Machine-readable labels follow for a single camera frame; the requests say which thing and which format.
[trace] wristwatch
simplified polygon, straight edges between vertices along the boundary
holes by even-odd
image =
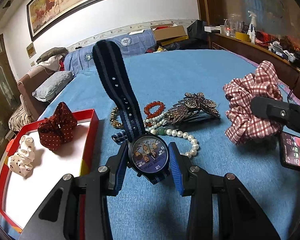
[[[119,47],[110,40],[98,41],[92,56],[106,93],[118,107],[124,128],[112,139],[117,143],[128,140],[128,166],[139,177],[143,175],[152,184],[158,183],[170,174],[169,150],[160,137],[145,130]]]

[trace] gold bracelet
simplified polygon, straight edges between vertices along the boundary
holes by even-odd
[[[118,113],[119,113],[119,109],[116,106],[114,109],[112,109],[112,111],[110,113],[110,123],[116,129],[123,129],[122,123],[120,123],[119,121],[117,121],[115,119],[117,117]]]

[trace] pink fabric edge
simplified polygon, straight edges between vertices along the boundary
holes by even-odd
[[[248,62],[248,63],[250,63],[251,65],[253,65],[255,68],[257,68],[257,67],[259,66],[258,63],[255,63],[255,62],[253,62],[253,61],[247,59],[247,58],[244,57],[244,56],[241,56],[241,55],[236,54],[236,53],[231,52],[231,51],[229,51],[229,52],[232,53],[232,54],[234,54],[234,55],[236,55],[236,56],[238,56],[238,57],[240,57],[240,58],[242,58],[242,59],[245,60],[246,62]],[[279,88],[281,88],[281,89],[286,93],[285,98],[287,98],[287,95],[288,95],[289,92],[290,92],[289,87],[288,87],[284,82],[282,82],[281,80],[278,82],[278,86],[279,86]],[[297,97],[294,95],[294,93],[292,93],[290,99],[293,100],[297,105],[300,106],[300,99],[297,98]]]

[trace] smartphone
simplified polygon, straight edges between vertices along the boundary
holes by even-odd
[[[281,132],[279,134],[279,148],[281,165],[300,171],[300,137]]]

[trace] silver screw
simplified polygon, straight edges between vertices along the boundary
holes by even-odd
[[[71,174],[66,174],[66,175],[63,175],[63,180],[69,180],[71,179]]]
[[[198,166],[191,166],[190,167],[190,170],[192,171],[192,172],[198,172],[199,170],[200,170],[200,168],[198,167]]]
[[[235,175],[233,173],[228,173],[226,177],[227,179],[231,179],[231,180],[235,179]]]
[[[98,168],[98,171],[99,171],[99,172],[106,172],[107,170],[108,170],[107,166],[100,166],[100,167]]]
[[[280,115],[281,115],[282,117],[285,117],[285,116],[286,116],[286,111],[281,110],[281,111],[280,111]]]

